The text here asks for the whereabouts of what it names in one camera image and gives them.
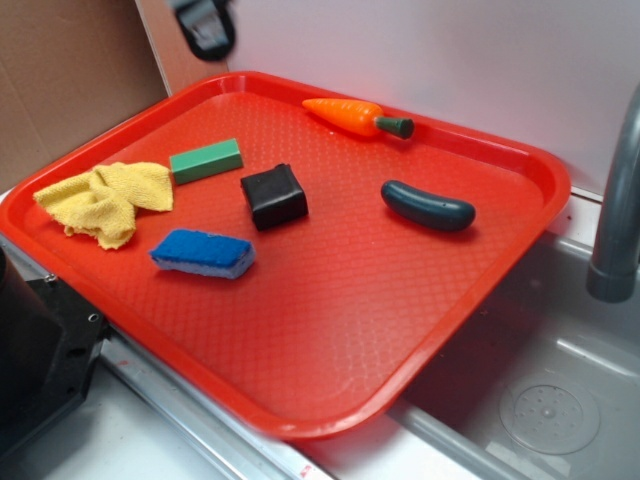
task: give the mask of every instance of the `sink drain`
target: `sink drain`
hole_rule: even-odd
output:
[[[551,373],[510,384],[500,401],[500,419],[515,441],[551,455],[586,447],[600,427],[598,406],[591,394]]]

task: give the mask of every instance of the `sink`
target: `sink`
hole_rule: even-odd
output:
[[[394,415],[484,478],[640,478],[640,294],[591,298],[590,254],[546,233]]]

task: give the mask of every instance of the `yellow towel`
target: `yellow towel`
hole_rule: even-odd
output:
[[[67,235],[91,235],[105,250],[131,239],[138,207],[173,209],[169,169],[147,162],[98,166],[40,190],[33,198],[64,225]]]

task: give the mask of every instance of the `orange carrot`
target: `orange carrot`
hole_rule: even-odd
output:
[[[413,134],[413,120],[385,117],[382,108],[375,103],[341,98],[312,98],[304,100],[302,106],[320,118],[359,135],[371,137],[384,130],[406,139]]]

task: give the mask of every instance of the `blue sponge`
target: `blue sponge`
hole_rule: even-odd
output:
[[[196,230],[174,230],[149,252],[163,270],[238,278],[253,264],[251,242]]]

